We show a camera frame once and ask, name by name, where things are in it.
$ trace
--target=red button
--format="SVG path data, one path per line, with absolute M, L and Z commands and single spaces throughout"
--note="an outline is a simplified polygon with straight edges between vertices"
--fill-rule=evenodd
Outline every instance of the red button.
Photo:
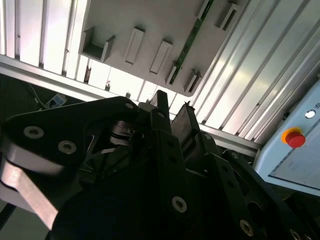
M 306 142 L 305 136 L 303 136 L 300 132 L 294 131 L 290 132 L 286 137 L 285 141 L 288 143 L 290 147 L 293 149 L 301 147 Z

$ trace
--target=bolt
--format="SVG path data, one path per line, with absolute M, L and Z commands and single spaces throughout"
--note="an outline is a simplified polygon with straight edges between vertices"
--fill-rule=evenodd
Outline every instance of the bolt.
M 294 240 L 301 240 L 300 235 L 295 230 L 290 229 L 290 233 Z
M 232 152 L 231 155 L 234 159 L 239 159 L 239 156 L 235 152 Z
M 240 227 L 242 229 L 242 231 L 247 234 L 249 237 L 253 237 L 254 236 L 254 229 L 252 228 L 252 226 L 250 225 L 249 222 L 247 222 L 244 219 L 241 219 L 240 222 Z
M 206 137 L 206 139 L 211 139 L 211 136 L 208 133 L 205 133 L 204 136 Z
M 161 112 L 158 112 L 158 115 L 159 115 L 160 117 L 162 117 L 162 118 L 165 117 L 165 115 L 164 115 L 163 113 L 161 113 Z
M 172 198 L 172 206 L 175 210 L 182 214 L 185 213 L 188 208 L 186 201 L 180 196 L 174 196 Z
M 126 106 L 127 108 L 130 108 L 130 109 L 133 109 L 133 108 L 134 108 L 134 106 L 133 106 L 132 104 L 130 104 L 130 103 L 126 103 L 125 106 Z
M 30 139 L 39 139 L 44 136 L 45 132 L 38 126 L 27 126 L 23 130 L 23 134 Z
M 64 140 L 59 142 L 58 149 L 60 152 L 70 155 L 77 150 L 77 146 L 72 141 Z

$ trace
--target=emergency stop button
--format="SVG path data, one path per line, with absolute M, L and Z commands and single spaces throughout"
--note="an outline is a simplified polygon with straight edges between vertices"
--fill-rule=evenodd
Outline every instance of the emergency stop button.
M 285 137 L 285 141 L 288 143 L 290 147 L 295 149 L 300 148 L 303 144 L 305 144 L 306 138 L 300 132 L 294 131 L 289 133 Z
M 292 127 L 282 134 L 281 140 L 291 148 L 296 149 L 305 144 L 306 137 L 303 135 L 302 130 L 299 127 Z

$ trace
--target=white panel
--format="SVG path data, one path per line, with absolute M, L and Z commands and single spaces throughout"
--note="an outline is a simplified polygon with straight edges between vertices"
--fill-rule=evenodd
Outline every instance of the white panel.
M 87 3 L 88 3 L 88 0 L 78 0 L 76 4 L 75 19 L 74 19 L 71 45 L 70 45 L 69 56 L 68 56 L 69 59 L 67 62 L 67 69 L 66 69 L 66 76 L 71 79 L 74 79 L 76 77 L 78 59 L 79 59 L 78 52 L 79 52 L 81 32 L 82 32 L 83 22 L 85 19 Z
M 15 58 L 15 2 L 7 0 L 5 2 L 5 33 L 6 33 L 6 55 Z
M 56 74 L 64 64 L 70 7 L 71 0 L 48 0 L 43 68 Z
M 271 91 L 265 101 L 261 104 L 252 118 L 249 120 L 243 131 L 239 134 L 245 139 L 252 140 L 257 133 L 264 130 L 270 118 L 277 110 L 286 102 L 291 94 L 295 92 L 297 87 L 306 76 L 312 71 L 320 59 L 320 28 L 314 36 L 306 44 L 299 56 L 290 65 L 287 72 L 283 75 L 274 91 Z
M 260 2 L 260 0 L 250 1 L 243 17 L 240 19 L 221 56 L 218 58 L 211 75 L 199 94 L 194 104 L 198 122 L 201 123 L 205 119 L 215 103 L 217 96 L 224 88 L 229 74 L 239 61 L 239 57 L 236 54 L 241 54 L 246 51 L 248 45 L 254 38 L 253 33 L 258 31 L 261 22 L 267 17 L 273 5 L 272 0 L 264 1 L 262 5 L 260 5 Z M 253 33 L 248 34 L 249 27 L 253 29 Z
M 139 96 L 139 102 L 145 103 L 147 100 L 151 100 L 155 94 L 156 88 L 156 84 L 145 81 Z
M 39 65 L 42 0 L 20 0 L 20 60 Z
M 277 41 L 281 41 L 288 24 L 295 20 L 293 18 L 301 3 L 302 1 L 282 0 L 278 4 L 208 118 L 206 125 L 216 129 L 220 128 L 248 84 L 263 68 L 270 53 L 274 52 L 274 46 L 279 44 Z
M 98 61 L 92 61 L 88 84 L 99 89 L 106 89 L 110 66 Z
M 120 96 L 126 96 L 127 93 L 130 93 L 130 99 L 133 100 L 137 100 L 144 82 L 143 79 L 114 67 L 110 70 L 108 81 L 110 92 Z
M 281 41 L 274 54 L 261 71 L 254 84 L 243 98 L 240 105 L 234 111 L 223 131 L 235 134 L 245 122 L 250 112 L 260 102 L 265 92 L 270 88 L 274 80 L 281 77 L 288 67 L 292 57 L 296 57 L 309 40 L 309 34 L 314 31 L 314 26 L 319 20 L 320 4 L 316 0 L 311 1 L 301 13 L 299 18 Z
M 85 76 L 86 76 L 87 65 L 88 65 L 88 58 L 86 56 L 80 56 L 78 71 L 76 73 L 76 80 L 77 81 L 84 82 Z
M 0 54 L 6 54 L 5 0 L 0 0 Z

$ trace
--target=metal frame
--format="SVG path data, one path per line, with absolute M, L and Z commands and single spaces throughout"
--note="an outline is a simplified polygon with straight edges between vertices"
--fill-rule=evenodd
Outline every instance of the metal frame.
M 109 91 L 40 69 L 4 55 L 0 55 L 0 74 L 50 89 L 85 102 L 117 96 Z M 170 114 L 171 120 L 173 120 L 174 117 L 174 114 Z M 218 146 L 232 149 L 251 157 L 254 157 L 257 150 L 261 147 L 255 142 L 245 140 L 218 129 L 213 129 L 203 124 L 200 124 L 200 129 L 211 134 Z

